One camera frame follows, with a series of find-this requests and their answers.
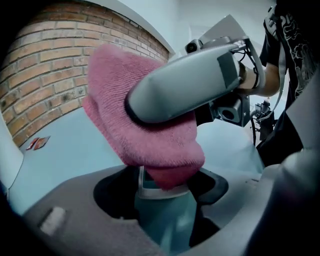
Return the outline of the white cylindrical canister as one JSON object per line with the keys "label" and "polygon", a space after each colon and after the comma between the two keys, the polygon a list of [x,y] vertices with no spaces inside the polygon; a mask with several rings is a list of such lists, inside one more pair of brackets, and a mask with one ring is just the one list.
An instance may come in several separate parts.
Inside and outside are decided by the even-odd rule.
{"label": "white cylindrical canister", "polygon": [[5,189],[13,185],[23,160],[24,155],[14,143],[0,111],[0,181]]}

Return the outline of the person's black printed shirt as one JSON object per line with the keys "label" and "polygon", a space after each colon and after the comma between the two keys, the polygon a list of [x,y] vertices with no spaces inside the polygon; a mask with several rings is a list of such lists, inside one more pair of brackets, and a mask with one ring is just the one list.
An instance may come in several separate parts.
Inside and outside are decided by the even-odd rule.
{"label": "person's black printed shirt", "polygon": [[[318,48],[314,46],[318,5],[313,0],[276,0],[263,22],[265,38],[260,54],[264,67],[278,66],[281,49],[285,54],[285,70],[289,86],[285,108],[303,92],[320,65]],[[282,112],[273,131],[257,147],[264,166],[280,164],[287,156],[300,151],[302,142],[288,115]]]}

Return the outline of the pink cloth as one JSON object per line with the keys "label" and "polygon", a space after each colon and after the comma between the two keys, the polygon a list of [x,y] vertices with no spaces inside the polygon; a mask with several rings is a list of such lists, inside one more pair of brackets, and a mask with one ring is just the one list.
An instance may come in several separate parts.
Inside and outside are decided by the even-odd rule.
{"label": "pink cloth", "polygon": [[88,61],[88,92],[82,106],[125,165],[143,166],[161,189],[170,190],[185,184],[205,163],[196,141],[195,113],[141,126],[125,111],[129,90],[162,65],[113,44],[100,45]]}

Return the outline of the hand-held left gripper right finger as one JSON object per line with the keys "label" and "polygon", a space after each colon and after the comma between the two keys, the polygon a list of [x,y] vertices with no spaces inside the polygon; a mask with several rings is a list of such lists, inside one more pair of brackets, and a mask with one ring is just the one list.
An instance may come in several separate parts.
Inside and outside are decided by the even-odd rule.
{"label": "hand-held left gripper right finger", "polygon": [[198,227],[191,236],[201,243],[187,251],[186,256],[265,256],[280,255],[287,249],[289,223],[288,205],[285,194],[288,191],[287,174],[284,168],[265,168],[258,181],[247,186],[247,193],[241,194],[245,179],[238,178],[235,187],[231,179],[205,168],[201,172],[215,180],[212,189],[199,194],[204,180],[193,180],[189,189],[196,195],[197,205],[203,218],[216,226],[215,218],[222,218],[220,229],[204,239],[209,232]]}

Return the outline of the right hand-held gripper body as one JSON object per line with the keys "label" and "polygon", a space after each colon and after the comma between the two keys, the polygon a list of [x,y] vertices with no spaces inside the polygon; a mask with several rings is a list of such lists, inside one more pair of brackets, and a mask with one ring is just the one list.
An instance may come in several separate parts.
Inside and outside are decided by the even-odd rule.
{"label": "right hand-held gripper body", "polygon": [[239,23],[227,15],[198,39],[185,47],[188,55],[200,59],[200,70],[204,72],[200,88],[205,99],[194,110],[197,125],[215,119],[244,127],[251,119],[250,99],[238,91],[245,79],[245,68],[235,54],[250,55],[250,40]]}

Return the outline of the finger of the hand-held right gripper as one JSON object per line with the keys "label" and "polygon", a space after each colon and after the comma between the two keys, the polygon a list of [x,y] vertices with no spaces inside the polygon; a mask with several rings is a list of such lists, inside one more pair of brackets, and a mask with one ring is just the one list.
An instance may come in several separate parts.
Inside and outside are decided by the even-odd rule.
{"label": "finger of the hand-held right gripper", "polygon": [[201,49],[155,69],[127,93],[126,113],[137,124],[160,124],[228,94],[240,84],[236,49]]}

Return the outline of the small red packet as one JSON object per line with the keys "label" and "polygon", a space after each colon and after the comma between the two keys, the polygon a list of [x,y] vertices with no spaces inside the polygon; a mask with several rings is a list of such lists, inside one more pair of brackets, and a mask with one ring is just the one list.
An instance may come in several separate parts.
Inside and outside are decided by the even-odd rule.
{"label": "small red packet", "polygon": [[46,143],[48,142],[48,140],[50,139],[50,136],[47,136],[47,137],[42,137],[42,138],[39,138],[35,145],[34,145],[34,150],[38,150],[42,147],[44,147],[46,145]]}
{"label": "small red packet", "polygon": [[31,150],[38,140],[39,140],[39,137],[35,137],[26,148],[26,151]]}

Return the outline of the person's right forearm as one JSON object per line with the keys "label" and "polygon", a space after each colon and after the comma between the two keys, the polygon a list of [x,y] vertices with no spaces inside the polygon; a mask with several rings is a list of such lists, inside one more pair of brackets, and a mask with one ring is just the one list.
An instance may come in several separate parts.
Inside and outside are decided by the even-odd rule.
{"label": "person's right forearm", "polygon": [[258,95],[261,97],[271,97],[275,95],[280,89],[280,76],[278,66],[266,63],[265,69],[265,83],[263,88],[253,88],[256,80],[254,71],[245,66],[245,79],[239,85],[238,89],[247,95]]}

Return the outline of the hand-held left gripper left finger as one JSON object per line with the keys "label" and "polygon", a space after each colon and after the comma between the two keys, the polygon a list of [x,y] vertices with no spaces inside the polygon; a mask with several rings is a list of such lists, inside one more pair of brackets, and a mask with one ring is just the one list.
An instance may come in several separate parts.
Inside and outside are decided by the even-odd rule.
{"label": "hand-held left gripper left finger", "polygon": [[139,225],[138,178],[124,165],[71,178],[22,218],[57,256],[163,256]]}

